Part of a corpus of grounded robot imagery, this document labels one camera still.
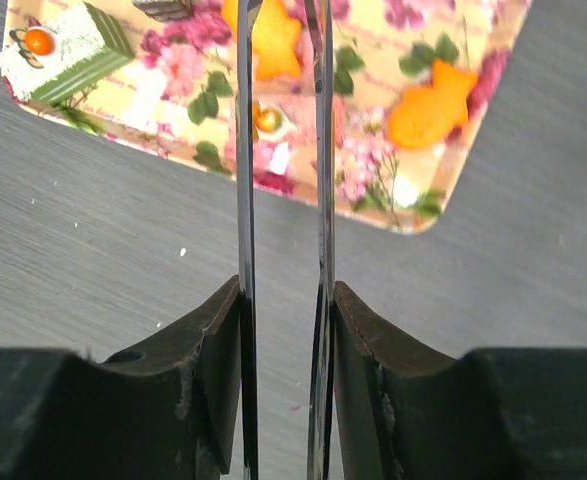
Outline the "brown white layered cake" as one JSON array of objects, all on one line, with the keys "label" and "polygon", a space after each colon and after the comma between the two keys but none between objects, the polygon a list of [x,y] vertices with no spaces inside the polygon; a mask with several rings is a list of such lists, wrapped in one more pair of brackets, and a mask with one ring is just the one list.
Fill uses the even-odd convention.
[{"label": "brown white layered cake", "polygon": [[190,0],[133,0],[132,4],[147,17],[161,23],[187,19],[193,13]]}]

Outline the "pink layered cake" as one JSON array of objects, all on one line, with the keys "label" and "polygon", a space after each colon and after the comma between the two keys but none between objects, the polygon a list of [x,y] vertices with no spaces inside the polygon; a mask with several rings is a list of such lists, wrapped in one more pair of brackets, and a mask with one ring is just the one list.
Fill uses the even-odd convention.
[{"label": "pink layered cake", "polygon": [[254,101],[254,169],[308,182],[316,164],[315,99],[263,95]]}]

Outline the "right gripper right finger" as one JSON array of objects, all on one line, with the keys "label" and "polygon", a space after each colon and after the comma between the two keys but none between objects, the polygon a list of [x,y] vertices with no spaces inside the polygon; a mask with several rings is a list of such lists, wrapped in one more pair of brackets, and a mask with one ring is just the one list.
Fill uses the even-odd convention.
[{"label": "right gripper right finger", "polygon": [[452,358],[338,282],[335,394],[348,479],[587,479],[587,348]]}]

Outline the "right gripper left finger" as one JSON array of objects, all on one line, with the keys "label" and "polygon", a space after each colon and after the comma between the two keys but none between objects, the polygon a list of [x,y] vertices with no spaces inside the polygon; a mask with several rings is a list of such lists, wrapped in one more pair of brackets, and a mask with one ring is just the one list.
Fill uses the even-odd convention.
[{"label": "right gripper left finger", "polygon": [[0,479],[217,479],[240,385],[239,280],[97,363],[0,348]]}]

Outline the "metal serving tongs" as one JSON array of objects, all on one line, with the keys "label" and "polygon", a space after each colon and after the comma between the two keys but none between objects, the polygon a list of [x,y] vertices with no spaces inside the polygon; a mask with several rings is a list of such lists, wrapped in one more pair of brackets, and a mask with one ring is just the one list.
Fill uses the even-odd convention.
[{"label": "metal serving tongs", "polygon": [[[252,33],[262,1],[241,1],[237,19],[236,181],[240,281],[243,476],[258,476],[258,402],[256,361],[254,172],[252,133]],[[311,361],[307,476],[329,476],[334,377],[334,68],[332,4],[308,1],[307,25],[314,51],[319,208],[319,285]]]}]

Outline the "floral serving tray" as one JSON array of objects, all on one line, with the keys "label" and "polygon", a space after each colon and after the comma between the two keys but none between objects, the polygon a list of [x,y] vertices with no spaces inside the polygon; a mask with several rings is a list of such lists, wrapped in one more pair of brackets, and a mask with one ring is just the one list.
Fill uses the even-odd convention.
[{"label": "floral serving tray", "polygon": [[[11,1],[9,32],[49,23],[80,1]],[[22,102],[49,120],[209,173],[236,174],[237,92],[233,1],[191,1],[190,18],[161,23],[132,1],[84,1],[112,15],[135,58],[53,104]],[[336,1],[335,196],[345,216],[418,233],[444,211],[530,9],[527,1]],[[29,32],[40,55],[52,40]],[[477,72],[469,120],[443,141],[405,150],[388,137],[388,115],[412,86],[430,84],[439,58]]]}]

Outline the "green white cake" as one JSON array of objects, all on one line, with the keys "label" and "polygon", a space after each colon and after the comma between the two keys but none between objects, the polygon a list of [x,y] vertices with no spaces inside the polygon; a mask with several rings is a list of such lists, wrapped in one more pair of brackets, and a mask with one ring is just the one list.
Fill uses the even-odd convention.
[{"label": "green white cake", "polygon": [[[52,40],[40,55],[27,45],[29,32]],[[13,43],[0,52],[0,71],[22,102],[60,102],[130,63],[135,54],[119,22],[80,1],[49,23],[9,32]]]}]

